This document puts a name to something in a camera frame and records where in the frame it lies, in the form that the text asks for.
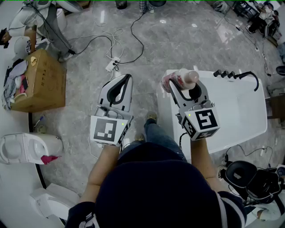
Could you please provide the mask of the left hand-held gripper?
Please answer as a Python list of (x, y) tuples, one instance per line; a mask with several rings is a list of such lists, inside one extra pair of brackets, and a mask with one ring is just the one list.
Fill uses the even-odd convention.
[(129, 113), (132, 89), (131, 75), (116, 77), (102, 87), (98, 98), (99, 105), (90, 120), (91, 141), (111, 146), (122, 144), (134, 118)]

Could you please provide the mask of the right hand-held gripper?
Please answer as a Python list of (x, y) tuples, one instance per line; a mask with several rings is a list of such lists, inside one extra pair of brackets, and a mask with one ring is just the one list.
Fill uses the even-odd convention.
[(179, 108), (176, 117), (192, 141), (211, 137), (220, 129), (215, 104), (209, 100), (207, 88), (200, 80), (195, 84), (193, 98), (189, 90), (186, 90), (186, 96), (172, 79), (169, 80), (169, 87), (174, 103)]

